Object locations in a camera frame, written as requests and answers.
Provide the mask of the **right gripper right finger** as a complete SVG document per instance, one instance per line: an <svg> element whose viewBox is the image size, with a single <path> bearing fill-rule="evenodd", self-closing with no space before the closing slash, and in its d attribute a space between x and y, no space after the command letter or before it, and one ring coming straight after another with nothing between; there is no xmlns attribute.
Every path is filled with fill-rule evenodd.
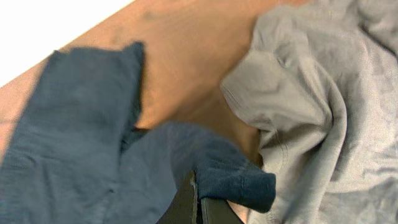
<svg viewBox="0 0 398 224"><path fill-rule="evenodd" d="M202 224L243 224L225 200L203 198L200 204Z"/></svg>

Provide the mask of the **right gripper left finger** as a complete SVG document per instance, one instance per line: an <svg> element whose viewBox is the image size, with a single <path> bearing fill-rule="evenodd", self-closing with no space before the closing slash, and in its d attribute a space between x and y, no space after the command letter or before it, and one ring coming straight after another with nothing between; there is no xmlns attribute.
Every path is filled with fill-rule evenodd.
<svg viewBox="0 0 398 224"><path fill-rule="evenodd" d="M157 224L196 224L198 192L195 173L189 172L180 184L172 203Z"/></svg>

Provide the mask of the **navy blue shorts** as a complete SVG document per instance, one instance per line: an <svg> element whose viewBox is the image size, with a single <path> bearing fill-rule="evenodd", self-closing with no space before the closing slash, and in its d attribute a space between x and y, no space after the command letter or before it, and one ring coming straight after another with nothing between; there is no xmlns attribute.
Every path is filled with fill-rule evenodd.
<svg viewBox="0 0 398 224"><path fill-rule="evenodd" d="M192 123L138 129L144 45L54 52L1 164L1 222L157 223L189 172L201 199L268 212L276 177Z"/></svg>

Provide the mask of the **grey shorts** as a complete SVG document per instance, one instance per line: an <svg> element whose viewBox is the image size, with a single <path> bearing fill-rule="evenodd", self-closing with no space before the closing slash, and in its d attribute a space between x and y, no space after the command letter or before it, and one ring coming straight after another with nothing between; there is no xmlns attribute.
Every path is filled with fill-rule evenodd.
<svg viewBox="0 0 398 224"><path fill-rule="evenodd" d="M276 176L249 223L397 222L397 1L274 8L221 90Z"/></svg>

